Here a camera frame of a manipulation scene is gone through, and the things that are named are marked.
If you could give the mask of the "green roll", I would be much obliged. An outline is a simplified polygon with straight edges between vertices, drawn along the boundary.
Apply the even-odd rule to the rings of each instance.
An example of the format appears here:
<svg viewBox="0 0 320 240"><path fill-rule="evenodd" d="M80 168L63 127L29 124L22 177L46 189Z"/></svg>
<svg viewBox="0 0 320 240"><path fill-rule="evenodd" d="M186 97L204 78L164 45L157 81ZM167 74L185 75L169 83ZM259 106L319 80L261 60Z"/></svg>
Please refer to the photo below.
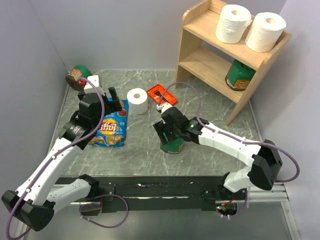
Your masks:
<svg viewBox="0 0 320 240"><path fill-rule="evenodd" d="M177 138L166 144L160 143L160 149L169 154L179 154L183 148L183 143L184 140L182 138Z"/></svg>
<svg viewBox="0 0 320 240"><path fill-rule="evenodd" d="M254 69L235 59L226 74L225 82L234 91L244 91L255 73Z"/></svg>
<svg viewBox="0 0 320 240"><path fill-rule="evenodd" d="M77 64L73 67L73 69L70 70L70 72L65 77L65 80L73 90L82 92L84 89L84 84L79 83L79 79L81 77L87 79L91 75L91 71L86 66Z"/></svg>

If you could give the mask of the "white paper roll front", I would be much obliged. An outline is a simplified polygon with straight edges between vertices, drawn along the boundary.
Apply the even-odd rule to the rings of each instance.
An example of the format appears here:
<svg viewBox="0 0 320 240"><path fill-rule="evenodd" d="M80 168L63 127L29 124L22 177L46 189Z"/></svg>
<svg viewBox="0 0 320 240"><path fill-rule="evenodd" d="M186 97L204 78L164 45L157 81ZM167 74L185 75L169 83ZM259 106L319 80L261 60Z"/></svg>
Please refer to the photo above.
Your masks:
<svg viewBox="0 0 320 240"><path fill-rule="evenodd" d="M225 5L219 16L215 36L222 43L237 44L251 22L252 15L247 8L237 4Z"/></svg>

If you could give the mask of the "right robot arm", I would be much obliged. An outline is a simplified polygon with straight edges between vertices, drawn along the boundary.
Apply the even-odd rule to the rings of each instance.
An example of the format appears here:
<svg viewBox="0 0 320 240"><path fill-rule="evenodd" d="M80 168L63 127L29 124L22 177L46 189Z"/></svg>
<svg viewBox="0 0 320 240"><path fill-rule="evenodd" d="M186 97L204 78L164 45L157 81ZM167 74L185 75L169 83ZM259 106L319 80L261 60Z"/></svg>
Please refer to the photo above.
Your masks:
<svg viewBox="0 0 320 240"><path fill-rule="evenodd" d="M156 110L161 114L161 120L153 127L163 151L170 153L168 147L179 151L183 142L193 142L217 149L245 164L244 168L223 176L218 186L218 193L223 199L232 198L244 188L257 187L265 191L273 188L283 163L272 141L247 140L204 119L188 119L169 103L158 105Z"/></svg>

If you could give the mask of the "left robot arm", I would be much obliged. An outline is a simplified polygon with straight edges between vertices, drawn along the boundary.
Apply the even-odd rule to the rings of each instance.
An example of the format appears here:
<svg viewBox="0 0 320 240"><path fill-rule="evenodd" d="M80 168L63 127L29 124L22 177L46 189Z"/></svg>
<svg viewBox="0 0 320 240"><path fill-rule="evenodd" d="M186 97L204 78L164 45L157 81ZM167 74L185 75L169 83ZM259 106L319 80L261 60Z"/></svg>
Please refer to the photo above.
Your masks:
<svg viewBox="0 0 320 240"><path fill-rule="evenodd" d="M78 110L63 126L46 158L17 190L7 190L2 195L1 200L11 217L38 232L70 203L84 198L94 201L98 197L99 181L87 174L59 190L51 189L65 167L96 136L104 117L122 110L115 88L108 90L111 99L99 92L78 94Z"/></svg>

